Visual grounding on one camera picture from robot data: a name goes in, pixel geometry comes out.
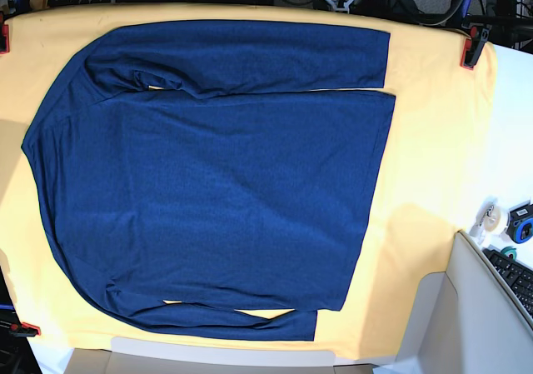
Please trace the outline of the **blue long-sleeve shirt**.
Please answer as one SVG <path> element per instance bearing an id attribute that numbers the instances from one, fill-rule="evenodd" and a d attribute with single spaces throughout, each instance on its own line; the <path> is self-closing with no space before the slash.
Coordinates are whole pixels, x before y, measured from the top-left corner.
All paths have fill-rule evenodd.
<path id="1" fill-rule="evenodd" d="M 395 98 L 390 36 L 176 21 L 88 44 L 22 142 L 54 259 L 144 331 L 314 339 L 342 308 Z"/>

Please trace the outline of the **yellow table cloth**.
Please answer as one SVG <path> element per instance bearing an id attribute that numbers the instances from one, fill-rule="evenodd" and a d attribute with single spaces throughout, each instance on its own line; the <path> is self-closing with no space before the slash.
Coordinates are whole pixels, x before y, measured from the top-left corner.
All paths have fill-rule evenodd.
<path id="1" fill-rule="evenodd" d="M 316 22 L 391 36 L 385 89 L 396 96 L 369 225 L 339 312 L 318 315 L 313 342 L 245 342 L 144 332 L 85 302 L 52 257 L 22 140 L 70 58 L 117 27 L 209 19 Z M 446 268 L 456 231 L 470 225 L 487 189 L 486 156 L 502 64 L 486 46 L 475 69 L 460 66 L 456 32 L 369 17 L 282 7 L 123 4 L 62 7 L 8 21 L 1 57 L 1 268 L 22 320 L 39 344 L 108 349 L 115 336 L 151 342 L 271 351 L 331 351 L 353 360 L 391 357 L 401 344 L 421 279 Z"/>

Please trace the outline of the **white tape dispenser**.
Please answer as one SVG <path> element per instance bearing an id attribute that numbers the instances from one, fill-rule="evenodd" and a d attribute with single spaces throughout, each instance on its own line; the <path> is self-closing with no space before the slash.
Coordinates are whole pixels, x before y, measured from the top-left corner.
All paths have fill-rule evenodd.
<path id="1" fill-rule="evenodd" d="M 509 226 L 510 211 L 497 198 L 488 198 L 476 214 L 469 235 L 481 247 L 488 237 L 500 236 Z"/>

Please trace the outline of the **green tape roll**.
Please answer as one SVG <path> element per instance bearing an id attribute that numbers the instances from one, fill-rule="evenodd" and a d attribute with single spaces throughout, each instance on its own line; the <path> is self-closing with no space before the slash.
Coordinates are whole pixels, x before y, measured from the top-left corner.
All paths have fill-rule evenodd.
<path id="1" fill-rule="evenodd" d="M 504 247 L 501 249 L 501 254 L 515 261 L 517 257 L 517 250 L 514 247 Z"/>

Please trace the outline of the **red black clamp right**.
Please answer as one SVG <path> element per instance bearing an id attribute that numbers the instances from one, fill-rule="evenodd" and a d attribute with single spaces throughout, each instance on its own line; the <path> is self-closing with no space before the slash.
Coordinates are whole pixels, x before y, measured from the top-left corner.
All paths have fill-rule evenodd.
<path id="1" fill-rule="evenodd" d="M 469 30 L 469 36 L 465 41 L 461 57 L 461 66 L 473 70 L 479 61 L 484 46 L 489 41 L 491 32 L 490 25 L 476 25 Z"/>

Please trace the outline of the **red black clamp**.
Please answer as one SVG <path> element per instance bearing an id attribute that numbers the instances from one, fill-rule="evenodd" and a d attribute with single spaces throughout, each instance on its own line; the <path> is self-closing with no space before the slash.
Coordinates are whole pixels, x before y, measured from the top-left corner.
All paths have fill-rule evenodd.
<path id="1" fill-rule="evenodd" d="M 9 26 L 5 22 L 3 12 L 0 12 L 0 54 L 9 53 Z"/>
<path id="2" fill-rule="evenodd" d="M 490 25 L 476 25 L 469 30 L 469 36 L 465 41 L 461 57 L 461 66 L 473 70 L 479 61 L 484 46 L 489 41 L 491 32 Z"/>
<path id="3" fill-rule="evenodd" d="M 12 323 L 7 329 L 14 337 L 37 337 L 41 335 L 39 327 L 27 323 Z"/>

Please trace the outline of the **blue black tape measure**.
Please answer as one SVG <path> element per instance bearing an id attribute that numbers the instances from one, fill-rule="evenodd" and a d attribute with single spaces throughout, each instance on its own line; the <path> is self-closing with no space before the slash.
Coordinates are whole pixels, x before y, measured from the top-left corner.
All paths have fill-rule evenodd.
<path id="1" fill-rule="evenodd" d="M 508 237 L 516 244 L 522 244 L 532 238 L 532 203 L 527 202 L 511 209 Z"/>

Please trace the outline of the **black keyboard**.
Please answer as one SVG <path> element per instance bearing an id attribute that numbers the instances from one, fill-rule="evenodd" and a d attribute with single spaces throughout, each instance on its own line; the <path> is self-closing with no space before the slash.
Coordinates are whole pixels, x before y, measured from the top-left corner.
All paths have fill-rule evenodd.
<path id="1" fill-rule="evenodd" d="M 503 297 L 532 330 L 532 270 L 496 249 L 484 248 L 482 255 Z"/>

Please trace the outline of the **red black clamp lower left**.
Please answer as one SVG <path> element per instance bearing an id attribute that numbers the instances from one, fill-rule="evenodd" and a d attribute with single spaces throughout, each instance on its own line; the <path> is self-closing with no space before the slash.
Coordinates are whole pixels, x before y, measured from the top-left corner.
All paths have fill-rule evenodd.
<path id="1" fill-rule="evenodd" d="M 39 327 L 27 323 L 12 323 L 7 329 L 14 337 L 37 337 L 41 335 Z"/>

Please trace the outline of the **red black clamp upper left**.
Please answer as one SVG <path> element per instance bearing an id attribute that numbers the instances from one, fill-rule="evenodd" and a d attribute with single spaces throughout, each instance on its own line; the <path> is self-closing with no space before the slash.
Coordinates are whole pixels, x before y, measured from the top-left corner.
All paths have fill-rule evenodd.
<path id="1" fill-rule="evenodd" d="M 9 53 L 9 26 L 5 22 L 3 12 L 0 12 L 0 54 Z"/>

